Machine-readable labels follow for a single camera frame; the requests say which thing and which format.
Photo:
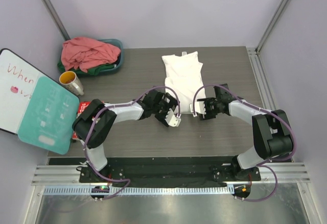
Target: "pink towel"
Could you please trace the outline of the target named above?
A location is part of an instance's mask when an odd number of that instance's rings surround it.
[[[121,50],[104,42],[77,37],[63,43],[61,62],[68,71],[72,67],[87,72],[89,68],[117,61]]]

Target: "white mug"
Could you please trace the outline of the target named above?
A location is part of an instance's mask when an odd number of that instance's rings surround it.
[[[71,93],[75,95],[84,95],[82,83],[73,71],[64,72],[59,77],[59,82]]]

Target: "white wall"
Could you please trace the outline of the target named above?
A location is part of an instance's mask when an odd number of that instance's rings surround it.
[[[70,36],[128,48],[258,45],[281,0],[51,0]]]
[[[9,48],[53,79],[63,43],[41,0],[0,0],[0,49]],[[1,223],[22,223],[30,200],[31,179],[46,151],[0,131]]]
[[[262,51],[278,106],[285,109],[327,211],[327,0],[291,0]]]

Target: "metal frame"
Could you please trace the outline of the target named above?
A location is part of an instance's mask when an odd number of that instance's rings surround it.
[[[248,48],[247,51],[263,106],[264,108],[274,110],[276,109],[276,105],[273,99],[273,93],[269,88],[260,54],[254,48]],[[299,182],[298,188],[310,223],[322,223],[321,216],[317,211],[316,202],[313,198],[314,190],[310,181],[308,183]]]
[[[309,175],[303,163],[267,163],[276,173],[279,183],[309,183]],[[36,167],[33,186],[77,186],[77,185],[106,185],[107,183],[80,183],[80,165],[39,165]],[[262,180],[253,184],[274,183],[271,171],[261,167]],[[249,182],[226,182],[227,184],[248,184]]]
[[[261,37],[261,40],[256,48],[256,52],[259,54],[262,47],[264,46],[266,40],[268,39],[271,31],[274,29],[276,26],[277,22],[279,21],[280,17],[282,16],[283,12],[285,11],[287,5],[289,4],[291,0],[282,0],[279,6],[277,7],[276,12],[274,13],[274,16],[270,20],[263,36]]]
[[[57,26],[58,30],[60,31],[62,37],[65,40],[69,40],[71,39],[65,26],[63,25],[59,15],[56,12],[56,9],[54,8],[54,6],[52,5],[50,0],[42,0],[46,9],[48,10],[53,22],[55,23],[55,25]]]
[[[278,183],[298,183],[301,197],[309,217],[310,223],[321,223],[314,208],[314,201],[310,194],[310,178],[303,163],[267,163],[276,173]],[[80,183],[80,172],[76,167],[81,165],[39,165],[37,166],[32,185],[35,187],[31,203],[27,212],[25,224],[35,223],[43,195],[88,195],[94,185],[107,183]],[[259,168],[262,180],[253,184],[271,184],[274,176],[267,168]],[[193,188],[193,189],[142,189],[132,188],[123,195],[175,195],[175,194],[231,194],[233,184],[248,184],[249,182],[226,182],[227,187]]]

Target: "teal clipboard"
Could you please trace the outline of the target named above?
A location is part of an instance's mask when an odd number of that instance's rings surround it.
[[[69,149],[79,99],[48,77],[40,77],[18,129],[21,141],[58,154]]]

